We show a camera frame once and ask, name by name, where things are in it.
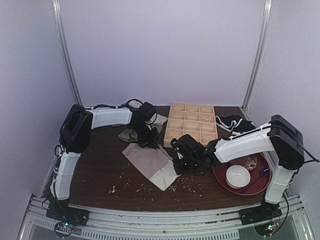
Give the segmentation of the mauve and cream underwear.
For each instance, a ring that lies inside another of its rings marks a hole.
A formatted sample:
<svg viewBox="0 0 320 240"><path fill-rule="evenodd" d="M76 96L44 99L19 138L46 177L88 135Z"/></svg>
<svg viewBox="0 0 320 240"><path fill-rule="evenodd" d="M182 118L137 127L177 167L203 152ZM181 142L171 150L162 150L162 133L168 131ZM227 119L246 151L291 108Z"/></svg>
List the mauve and cream underwear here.
<svg viewBox="0 0 320 240"><path fill-rule="evenodd" d="M173 159L160 144L158 148L141 148L136 143L130 143L122 154L161 191L165 191L179 177Z"/></svg>

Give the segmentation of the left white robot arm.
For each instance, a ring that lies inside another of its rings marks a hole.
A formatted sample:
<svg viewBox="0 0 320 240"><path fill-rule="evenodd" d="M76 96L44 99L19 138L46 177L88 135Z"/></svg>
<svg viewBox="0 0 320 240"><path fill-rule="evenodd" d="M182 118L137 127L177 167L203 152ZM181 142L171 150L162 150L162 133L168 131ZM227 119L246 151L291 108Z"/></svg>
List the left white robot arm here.
<svg viewBox="0 0 320 240"><path fill-rule="evenodd" d="M81 154L90 144L92 130L127 125L137 134L135 143L140 148L156 149L159 131L152 124L157 117L156 108L149 102L141 102L139 107L132 106L130 100L120 106L74 104L60 128L59 144L54 149L56 162L47 212L61 218L71 214L62 203L69 199L73 174Z"/></svg>

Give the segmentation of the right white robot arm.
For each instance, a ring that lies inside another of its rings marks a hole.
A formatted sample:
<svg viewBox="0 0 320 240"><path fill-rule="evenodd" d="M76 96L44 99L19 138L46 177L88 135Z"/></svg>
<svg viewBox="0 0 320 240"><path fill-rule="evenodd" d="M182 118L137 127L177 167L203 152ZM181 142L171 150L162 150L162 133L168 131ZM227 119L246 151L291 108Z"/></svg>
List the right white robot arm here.
<svg viewBox="0 0 320 240"><path fill-rule="evenodd" d="M239 211L243 225L271 220L282 214L279 204L294 173L305 162L303 135L281 115L245 133L210 141L207 146L185 134L172 139L177 157L173 166L177 175L190 171L227 166L230 161L263 152L274 152L278 165L272 174L261 204Z"/></svg>

